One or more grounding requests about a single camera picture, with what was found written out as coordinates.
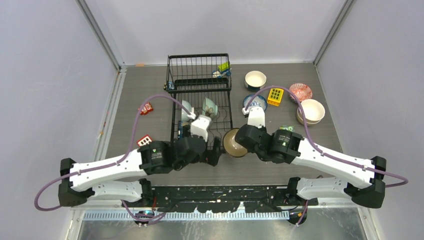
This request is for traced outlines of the pale green ceramic bowl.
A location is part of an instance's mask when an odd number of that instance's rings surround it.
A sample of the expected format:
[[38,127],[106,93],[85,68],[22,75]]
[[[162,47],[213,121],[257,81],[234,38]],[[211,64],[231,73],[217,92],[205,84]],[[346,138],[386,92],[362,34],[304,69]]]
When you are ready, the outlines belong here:
[[202,115],[214,119],[218,114],[218,106],[209,98],[202,101]]

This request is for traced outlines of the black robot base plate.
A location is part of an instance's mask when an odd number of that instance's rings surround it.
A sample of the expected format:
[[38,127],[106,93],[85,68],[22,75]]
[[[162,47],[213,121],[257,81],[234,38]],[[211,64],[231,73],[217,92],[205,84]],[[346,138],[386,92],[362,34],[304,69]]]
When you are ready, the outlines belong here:
[[130,208],[155,208],[166,213],[277,213],[300,209],[306,200],[285,185],[154,186],[141,199],[127,202]]

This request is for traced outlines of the brown patterned band bowl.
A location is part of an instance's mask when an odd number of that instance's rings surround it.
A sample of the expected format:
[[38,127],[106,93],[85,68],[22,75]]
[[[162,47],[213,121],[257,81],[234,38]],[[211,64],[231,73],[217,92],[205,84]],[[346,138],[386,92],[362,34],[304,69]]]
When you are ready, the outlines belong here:
[[235,141],[235,136],[239,128],[229,130],[223,137],[223,147],[225,152],[233,158],[244,157],[248,151],[245,147],[241,146]]

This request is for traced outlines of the beige bowl with brown markings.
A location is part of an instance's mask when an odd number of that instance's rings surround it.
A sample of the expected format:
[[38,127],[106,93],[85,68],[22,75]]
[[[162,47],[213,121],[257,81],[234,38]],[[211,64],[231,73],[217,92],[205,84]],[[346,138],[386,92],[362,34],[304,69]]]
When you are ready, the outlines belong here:
[[[304,122],[304,118],[303,118],[303,115],[302,115],[302,113],[300,112],[300,111],[297,111],[296,112],[296,118],[297,118],[297,120],[303,125],[305,122]],[[312,125],[316,125],[316,124],[318,124],[318,123],[320,123],[321,122],[321,120],[308,120],[308,119],[306,119],[306,124],[308,125],[308,126],[312,126]]]

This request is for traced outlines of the light blue dotted bowl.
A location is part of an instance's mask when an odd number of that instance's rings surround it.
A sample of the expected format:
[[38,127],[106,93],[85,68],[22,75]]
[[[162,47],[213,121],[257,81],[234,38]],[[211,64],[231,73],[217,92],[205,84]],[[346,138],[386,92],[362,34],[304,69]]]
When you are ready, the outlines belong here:
[[181,121],[189,122],[191,120],[194,120],[196,118],[196,115],[194,113],[194,108],[192,107],[192,105],[186,100],[182,100],[181,104],[183,106],[181,108]]

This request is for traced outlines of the white blue floral bowl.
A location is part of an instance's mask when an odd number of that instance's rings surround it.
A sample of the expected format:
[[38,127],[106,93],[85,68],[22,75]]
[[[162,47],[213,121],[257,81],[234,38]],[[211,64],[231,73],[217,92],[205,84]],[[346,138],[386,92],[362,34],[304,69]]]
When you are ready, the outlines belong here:
[[[254,96],[253,94],[250,94],[243,99],[242,109],[244,109],[248,105],[248,103],[250,102],[253,96]],[[268,108],[268,103],[267,103],[267,100],[262,95],[257,95],[253,99],[253,101],[248,105],[248,109],[250,110],[251,107],[261,107],[263,111],[265,112]]]

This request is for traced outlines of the beige bowl with flower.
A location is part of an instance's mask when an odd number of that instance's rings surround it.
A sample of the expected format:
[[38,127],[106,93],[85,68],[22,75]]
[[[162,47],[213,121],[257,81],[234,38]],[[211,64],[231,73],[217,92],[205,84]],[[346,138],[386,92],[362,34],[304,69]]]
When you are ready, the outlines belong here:
[[301,106],[305,113],[305,119],[311,123],[320,122],[326,114],[324,106],[315,99],[303,100]]

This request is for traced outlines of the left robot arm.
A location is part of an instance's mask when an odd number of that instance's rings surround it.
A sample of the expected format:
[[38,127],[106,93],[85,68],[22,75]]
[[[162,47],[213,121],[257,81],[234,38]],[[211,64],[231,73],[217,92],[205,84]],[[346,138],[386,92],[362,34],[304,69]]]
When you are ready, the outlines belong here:
[[123,200],[148,207],[153,202],[146,176],[180,171],[189,164],[216,166],[221,156],[221,139],[213,139],[208,149],[202,137],[183,137],[174,142],[153,141],[128,154],[92,163],[71,158],[60,162],[63,178],[58,187],[61,207],[75,207],[89,200]]

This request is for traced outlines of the teal bowl white inside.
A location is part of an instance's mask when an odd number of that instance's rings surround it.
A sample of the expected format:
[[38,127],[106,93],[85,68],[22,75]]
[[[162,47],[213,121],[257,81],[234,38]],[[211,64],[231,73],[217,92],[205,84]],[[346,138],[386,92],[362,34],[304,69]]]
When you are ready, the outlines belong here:
[[267,83],[267,76],[258,70],[249,71],[244,77],[244,86],[251,92],[257,92]]

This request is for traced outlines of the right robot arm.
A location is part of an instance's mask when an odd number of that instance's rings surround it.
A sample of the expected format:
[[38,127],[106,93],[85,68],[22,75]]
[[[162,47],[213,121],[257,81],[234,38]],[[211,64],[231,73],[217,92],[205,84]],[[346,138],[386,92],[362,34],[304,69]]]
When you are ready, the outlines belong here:
[[294,164],[330,174],[306,179],[292,177],[285,198],[291,205],[314,198],[350,198],[362,207],[379,209],[386,195],[385,158],[361,159],[310,142],[298,133],[279,129],[268,134],[265,127],[243,125],[234,140],[263,162]]

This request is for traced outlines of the red white patterned bowl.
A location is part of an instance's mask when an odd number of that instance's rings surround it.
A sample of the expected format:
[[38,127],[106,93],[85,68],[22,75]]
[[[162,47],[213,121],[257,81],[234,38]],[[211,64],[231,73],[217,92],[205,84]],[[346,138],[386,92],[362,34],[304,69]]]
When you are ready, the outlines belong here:
[[311,99],[313,97],[312,89],[304,83],[294,83],[289,87],[289,91],[292,92],[300,102]]

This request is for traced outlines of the black wire dish rack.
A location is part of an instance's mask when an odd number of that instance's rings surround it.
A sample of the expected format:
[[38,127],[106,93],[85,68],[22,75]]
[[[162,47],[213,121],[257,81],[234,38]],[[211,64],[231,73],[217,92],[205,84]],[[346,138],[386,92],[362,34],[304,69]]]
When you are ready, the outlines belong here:
[[231,109],[232,76],[213,78],[217,66],[230,63],[228,53],[202,53],[169,55],[167,58],[166,82],[172,81],[175,90],[166,91],[179,102],[188,101],[194,113],[202,115],[204,98],[211,99],[218,108],[208,129],[207,148],[211,150],[214,138],[224,138],[233,128]]

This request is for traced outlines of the dark blue glazed bowl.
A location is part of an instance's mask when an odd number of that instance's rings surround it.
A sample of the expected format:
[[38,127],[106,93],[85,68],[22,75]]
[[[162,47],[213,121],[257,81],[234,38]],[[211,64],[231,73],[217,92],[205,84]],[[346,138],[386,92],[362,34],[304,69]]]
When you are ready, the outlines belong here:
[[177,138],[185,138],[191,135],[191,123],[187,121],[179,121],[177,126]]

